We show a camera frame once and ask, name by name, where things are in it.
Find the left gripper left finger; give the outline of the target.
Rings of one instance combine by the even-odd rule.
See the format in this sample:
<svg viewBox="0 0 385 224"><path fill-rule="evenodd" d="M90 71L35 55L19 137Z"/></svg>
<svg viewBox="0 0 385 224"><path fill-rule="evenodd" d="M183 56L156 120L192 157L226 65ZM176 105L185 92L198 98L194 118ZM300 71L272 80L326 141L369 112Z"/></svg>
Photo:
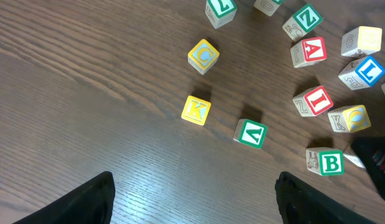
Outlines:
<svg viewBox="0 0 385 224"><path fill-rule="evenodd" d="M104 171L14 224L110 224L115 192L112 173Z"/></svg>

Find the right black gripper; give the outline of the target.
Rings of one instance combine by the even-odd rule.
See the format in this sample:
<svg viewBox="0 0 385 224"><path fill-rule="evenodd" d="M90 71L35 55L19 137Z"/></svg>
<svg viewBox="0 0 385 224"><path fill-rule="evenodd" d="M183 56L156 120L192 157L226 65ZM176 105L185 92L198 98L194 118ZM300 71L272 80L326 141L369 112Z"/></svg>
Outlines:
<svg viewBox="0 0 385 224"><path fill-rule="evenodd" d="M379 195L385 200L385 137L358 137L351 149L363 163Z"/></svg>

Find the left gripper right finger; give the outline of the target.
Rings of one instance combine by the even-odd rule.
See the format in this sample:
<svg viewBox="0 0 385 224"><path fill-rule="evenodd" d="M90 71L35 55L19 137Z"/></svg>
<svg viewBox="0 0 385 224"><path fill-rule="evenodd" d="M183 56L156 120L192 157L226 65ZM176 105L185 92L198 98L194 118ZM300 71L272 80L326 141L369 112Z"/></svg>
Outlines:
<svg viewBox="0 0 385 224"><path fill-rule="evenodd" d="M288 224L374 224L290 172L283 171L275 184L282 221Z"/></svg>

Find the red U block lower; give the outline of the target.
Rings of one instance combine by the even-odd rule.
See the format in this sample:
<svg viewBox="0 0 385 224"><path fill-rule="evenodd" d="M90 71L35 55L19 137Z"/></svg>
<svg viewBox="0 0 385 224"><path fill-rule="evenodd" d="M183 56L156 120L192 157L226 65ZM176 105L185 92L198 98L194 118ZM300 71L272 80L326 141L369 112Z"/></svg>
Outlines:
<svg viewBox="0 0 385 224"><path fill-rule="evenodd" d="M361 159L352 150L351 146L346 146L346 148L343 150L343 155L355 166L361 169L365 169L365 165L362 163Z"/></svg>

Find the yellow O block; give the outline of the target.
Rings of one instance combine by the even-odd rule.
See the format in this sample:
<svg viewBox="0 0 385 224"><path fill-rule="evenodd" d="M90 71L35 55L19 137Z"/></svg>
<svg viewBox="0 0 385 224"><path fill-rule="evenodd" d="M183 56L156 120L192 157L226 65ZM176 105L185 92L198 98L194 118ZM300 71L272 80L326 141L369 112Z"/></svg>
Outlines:
<svg viewBox="0 0 385 224"><path fill-rule="evenodd" d="M371 127L365 105L343 106L327 113L336 133L355 133Z"/></svg>

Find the green B block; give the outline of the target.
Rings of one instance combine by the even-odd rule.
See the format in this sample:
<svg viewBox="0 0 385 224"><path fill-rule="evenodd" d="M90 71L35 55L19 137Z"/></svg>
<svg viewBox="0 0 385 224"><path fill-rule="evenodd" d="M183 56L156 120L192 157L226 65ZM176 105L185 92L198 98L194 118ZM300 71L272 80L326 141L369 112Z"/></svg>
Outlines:
<svg viewBox="0 0 385 224"><path fill-rule="evenodd" d="M306 148L306 165L320 176L343 175L343 151L329 147Z"/></svg>

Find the blue L block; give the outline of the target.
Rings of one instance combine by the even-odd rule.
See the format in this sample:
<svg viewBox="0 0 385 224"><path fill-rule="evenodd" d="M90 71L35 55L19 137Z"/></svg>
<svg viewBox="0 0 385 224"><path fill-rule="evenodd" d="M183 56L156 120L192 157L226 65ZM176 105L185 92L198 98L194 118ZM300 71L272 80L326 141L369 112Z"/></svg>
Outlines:
<svg viewBox="0 0 385 224"><path fill-rule="evenodd" d="M372 56L366 56L350 62L338 75L338 78L351 90L370 88L383 77L385 69Z"/></svg>

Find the red I block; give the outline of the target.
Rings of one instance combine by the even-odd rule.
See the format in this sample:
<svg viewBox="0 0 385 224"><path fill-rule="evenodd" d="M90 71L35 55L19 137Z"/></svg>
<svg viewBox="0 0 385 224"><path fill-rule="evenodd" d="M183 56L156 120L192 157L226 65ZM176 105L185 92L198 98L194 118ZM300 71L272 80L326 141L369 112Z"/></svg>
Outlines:
<svg viewBox="0 0 385 224"><path fill-rule="evenodd" d="M333 107L332 99L322 85L301 92L292 101L302 117L318 116Z"/></svg>

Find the yellow S block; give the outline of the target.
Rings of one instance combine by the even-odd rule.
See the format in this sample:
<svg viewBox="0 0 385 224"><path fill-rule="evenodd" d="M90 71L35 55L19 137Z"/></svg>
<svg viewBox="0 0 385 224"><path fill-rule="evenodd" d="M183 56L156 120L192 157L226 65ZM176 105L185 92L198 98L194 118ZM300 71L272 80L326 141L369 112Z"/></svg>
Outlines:
<svg viewBox="0 0 385 224"><path fill-rule="evenodd" d="M365 57L381 50L382 28L359 26L342 37L341 55Z"/></svg>

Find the red A block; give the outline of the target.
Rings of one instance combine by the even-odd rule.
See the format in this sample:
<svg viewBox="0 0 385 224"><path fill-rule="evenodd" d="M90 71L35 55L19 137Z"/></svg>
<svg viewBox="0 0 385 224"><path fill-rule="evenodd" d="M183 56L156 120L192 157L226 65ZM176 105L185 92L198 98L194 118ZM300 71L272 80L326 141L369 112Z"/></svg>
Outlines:
<svg viewBox="0 0 385 224"><path fill-rule="evenodd" d="M290 49L294 68L315 65L327 59L325 40L323 37L304 39Z"/></svg>

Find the yellow K block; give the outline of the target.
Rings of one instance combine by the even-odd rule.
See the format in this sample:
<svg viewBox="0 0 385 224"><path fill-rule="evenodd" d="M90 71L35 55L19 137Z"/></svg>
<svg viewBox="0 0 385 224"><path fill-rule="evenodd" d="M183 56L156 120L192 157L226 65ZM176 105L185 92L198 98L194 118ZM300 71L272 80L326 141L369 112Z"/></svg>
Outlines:
<svg viewBox="0 0 385 224"><path fill-rule="evenodd" d="M211 103L195 96L188 96L181 118L191 123L203 126L208 117Z"/></svg>

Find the green Z block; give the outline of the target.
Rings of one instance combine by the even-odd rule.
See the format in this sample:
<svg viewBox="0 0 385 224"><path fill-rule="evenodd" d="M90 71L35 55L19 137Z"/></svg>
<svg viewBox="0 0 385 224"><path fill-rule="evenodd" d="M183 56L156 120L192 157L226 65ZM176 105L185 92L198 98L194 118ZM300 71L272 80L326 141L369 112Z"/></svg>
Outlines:
<svg viewBox="0 0 385 224"><path fill-rule="evenodd" d="M286 34L296 42L311 32L321 22L323 22L323 17L320 13L311 4L306 4L295 12L284 23L282 28Z"/></svg>

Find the yellow C block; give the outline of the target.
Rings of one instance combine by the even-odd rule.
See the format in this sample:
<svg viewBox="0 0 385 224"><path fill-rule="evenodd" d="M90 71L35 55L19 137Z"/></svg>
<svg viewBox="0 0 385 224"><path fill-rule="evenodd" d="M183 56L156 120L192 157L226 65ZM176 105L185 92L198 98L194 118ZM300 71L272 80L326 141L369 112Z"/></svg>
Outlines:
<svg viewBox="0 0 385 224"><path fill-rule="evenodd" d="M206 39L202 39L191 51L189 51L188 62L196 71L201 75L204 75L212 66L214 66L219 56L219 51L217 51Z"/></svg>

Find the green J block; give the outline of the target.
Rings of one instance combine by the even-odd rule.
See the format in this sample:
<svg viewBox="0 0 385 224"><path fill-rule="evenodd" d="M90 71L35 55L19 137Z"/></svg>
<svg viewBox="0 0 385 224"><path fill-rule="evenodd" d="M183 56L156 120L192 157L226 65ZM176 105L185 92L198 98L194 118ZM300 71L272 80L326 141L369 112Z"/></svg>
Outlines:
<svg viewBox="0 0 385 224"><path fill-rule="evenodd" d="M284 0L256 0L254 7L265 13L267 16L272 16Z"/></svg>

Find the green L block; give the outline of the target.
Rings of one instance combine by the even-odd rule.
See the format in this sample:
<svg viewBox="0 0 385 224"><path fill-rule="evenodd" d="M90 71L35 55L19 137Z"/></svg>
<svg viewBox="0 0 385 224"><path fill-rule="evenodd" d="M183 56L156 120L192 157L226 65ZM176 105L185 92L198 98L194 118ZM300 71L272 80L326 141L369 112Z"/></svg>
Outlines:
<svg viewBox="0 0 385 224"><path fill-rule="evenodd" d="M215 29L231 22L238 7L233 0L207 0L205 14Z"/></svg>

